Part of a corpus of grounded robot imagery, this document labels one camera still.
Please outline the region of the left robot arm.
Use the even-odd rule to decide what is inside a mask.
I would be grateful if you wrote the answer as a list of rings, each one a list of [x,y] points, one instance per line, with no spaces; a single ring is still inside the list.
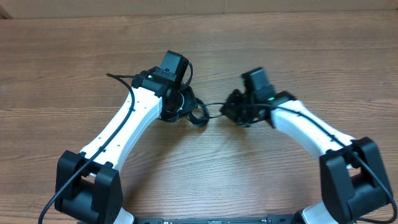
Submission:
[[[131,76],[131,83],[113,75],[127,87],[127,98],[92,142],[59,158],[49,204],[81,223],[135,223],[135,216],[123,209],[121,170],[151,122],[173,123],[194,109],[189,84],[182,81],[191,68],[187,58],[169,50],[160,66]]]

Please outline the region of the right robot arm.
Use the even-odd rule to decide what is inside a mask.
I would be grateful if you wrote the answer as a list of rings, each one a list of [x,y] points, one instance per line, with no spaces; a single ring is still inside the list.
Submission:
[[[388,175],[378,145],[356,139],[322,121],[287,91],[276,93],[264,68],[242,75],[245,91],[234,90],[220,109],[234,123],[249,127],[265,121],[290,136],[318,159],[322,199],[293,215],[274,215],[268,223],[375,223],[367,215],[392,206],[387,223],[397,219]]]

